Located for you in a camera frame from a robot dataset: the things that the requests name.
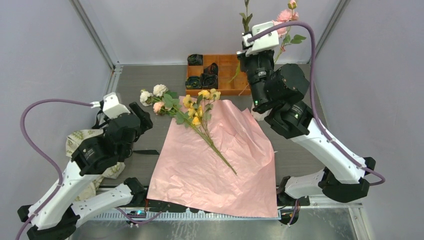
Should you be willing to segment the black ribbon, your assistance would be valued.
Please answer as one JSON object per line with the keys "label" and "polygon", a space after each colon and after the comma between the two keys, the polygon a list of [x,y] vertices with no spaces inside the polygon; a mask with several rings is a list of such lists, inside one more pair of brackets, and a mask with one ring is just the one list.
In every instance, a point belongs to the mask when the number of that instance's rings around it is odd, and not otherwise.
{"label": "black ribbon", "polygon": [[[110,122],[110,119],[103,113],[102,110],[99,110],[95,116],[94,125],[91,128],[94,130],[103,129],[108,125],[109,122]],[[158,156],[160,154],[155,149],[134,150],[133,153],[140,154],[140,155],[151,155],[151,156]]]}

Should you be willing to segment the cream rosebud stem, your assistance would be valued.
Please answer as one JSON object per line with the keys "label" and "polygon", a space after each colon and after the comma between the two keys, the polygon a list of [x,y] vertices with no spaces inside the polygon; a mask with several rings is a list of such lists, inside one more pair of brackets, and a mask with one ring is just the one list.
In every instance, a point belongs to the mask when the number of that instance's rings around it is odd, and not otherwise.
{"label": "cream rosebud stem", "polygon": [[[245,12],[239,13],[239,15],[242,17],[242,25],[243,25],[243,32],[246,33],[249,31],[249,23],[253,17],[252,13],[249,13],[249,3],[250,0],[244,0],[244,6],[245,6]],[[228,83],[231,83],[241,72],[241,64],[240,62],[237,63],[234,76],[228,81]]]}

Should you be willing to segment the pink rose stem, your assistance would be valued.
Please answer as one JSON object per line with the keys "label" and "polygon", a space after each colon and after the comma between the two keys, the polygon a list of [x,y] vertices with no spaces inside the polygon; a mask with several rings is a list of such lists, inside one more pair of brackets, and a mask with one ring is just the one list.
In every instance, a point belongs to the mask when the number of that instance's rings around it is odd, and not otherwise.
{"label": "pink rose stem", "polygon": [[[277,16],[276,20],[273,20],[273,24],[279,25],[282,23],[298,21],[299,13],[296,11],[298,7],[298,3],[296,0],[289,0],[287,3],[287,9],[281,11]],[[286,51],[286,47],[290,45],[298,45],[301,44],[307,38],[305,36],[295,34],[294,36],[290,36],[291,27],[283,27],[277,30],[278,37],[282,40],[280,44],[280,49],[278,54],[274,57],[274,63],[278,61],[281,54]]]}

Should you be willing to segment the yellow flower stem bunch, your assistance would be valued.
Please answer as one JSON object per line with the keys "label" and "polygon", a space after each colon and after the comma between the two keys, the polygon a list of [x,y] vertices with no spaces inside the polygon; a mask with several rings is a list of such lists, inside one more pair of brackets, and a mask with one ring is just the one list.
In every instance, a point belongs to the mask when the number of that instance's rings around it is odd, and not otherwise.
{"label": "yellow flower stem bunch", "polygon": [[191,127],[224,162],[224,164],[229,167],[235,175],[237,175],[236,170],[216,147],[208,127],[208,123],[212,119],[211,111],[214,108],[214,102],[218,101],[220,97],[221,92],[215,88],[199,91],[196,99],[187,94],[182,100],[183,106],[187,109],[184,113],[184,124]]}

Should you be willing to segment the pink wrapping paper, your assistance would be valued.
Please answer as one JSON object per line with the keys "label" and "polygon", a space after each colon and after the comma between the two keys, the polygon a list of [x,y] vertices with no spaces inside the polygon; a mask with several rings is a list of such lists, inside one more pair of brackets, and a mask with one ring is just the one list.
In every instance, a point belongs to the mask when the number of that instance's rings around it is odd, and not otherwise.
{"label": "pink wrapping paper", "polygon": [[218,100],[208,129],[220,155],[192,128],[170,122],[147,198],[236,217],[277,217],[275,152],[250,111]]}

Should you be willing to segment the white ribbed ceramic vase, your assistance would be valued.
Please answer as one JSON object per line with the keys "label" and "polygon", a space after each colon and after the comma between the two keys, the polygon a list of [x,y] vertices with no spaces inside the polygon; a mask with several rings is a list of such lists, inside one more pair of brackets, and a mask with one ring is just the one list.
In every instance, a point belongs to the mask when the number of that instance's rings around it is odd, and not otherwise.
{"label": "white ribbed ceramic vase", "polygon": [[267,110],[264,113],[258,113],[256,111],[253,111],[253,109],[251,109],[250,113],[253,116],[253,118],[257,121],[264,121],[265,117],[267,117],[270,114],[271,110]]}

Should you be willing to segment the pink and white flower bunch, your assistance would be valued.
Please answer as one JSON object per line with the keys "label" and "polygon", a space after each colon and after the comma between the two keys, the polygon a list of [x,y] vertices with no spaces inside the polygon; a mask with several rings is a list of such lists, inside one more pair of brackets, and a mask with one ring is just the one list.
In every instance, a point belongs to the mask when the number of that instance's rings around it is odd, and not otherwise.
{"label": "pink and white flower bunch", "polygon": [[142,89],[139,102],[145,107],[151,106],[156,115],[168,115],[175,119],[177,125],[189,127],[184,124],[187,109],[183,106],[183,101],[164,84],[155,85],[152,92]]}

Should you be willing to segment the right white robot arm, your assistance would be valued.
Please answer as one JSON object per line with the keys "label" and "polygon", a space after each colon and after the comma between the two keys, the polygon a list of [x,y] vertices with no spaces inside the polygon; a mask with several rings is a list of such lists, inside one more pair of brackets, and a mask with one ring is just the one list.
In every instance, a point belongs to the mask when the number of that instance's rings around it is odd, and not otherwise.
{"label": "right white robot arm", "polygon": [[285,64],[275,69],[272,51],[249,55],[237,52],[240,70],[247,76],[253,99],[252,111],[264,115],[272,130],[315,156],[324,168],[300,177],[286,176],[276,194],[283,205],[296,200],[325,195],[339,203],[349,203],[367,196],[370,183],[366,168],[374,169],[372,157],[359,157],[330,133],[319,128],[320,120],[303,99],[310,83],[297,64]]}

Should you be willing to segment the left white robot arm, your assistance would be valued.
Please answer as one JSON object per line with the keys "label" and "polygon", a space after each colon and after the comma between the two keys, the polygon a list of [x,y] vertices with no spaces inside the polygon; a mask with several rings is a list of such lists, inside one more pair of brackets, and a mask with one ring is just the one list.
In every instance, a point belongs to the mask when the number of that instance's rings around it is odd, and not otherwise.
{"label": "left white robot arm", "polygon": [[87,187],[95,187],[107,169],[122,163],[133,153],[133,145],[153,127],[150,114],[136,102],[129,106],[105,101],[98,104],[104,115],[91,129],[75,131],[67,137],[69,162],[58,170],[58,179],[46,194],[17,213],[31,240],[65,240],[89,219],[104,211],[130,205],[141,206],[147,191],[135,177],[127,178],[112,190],[78,200]]}

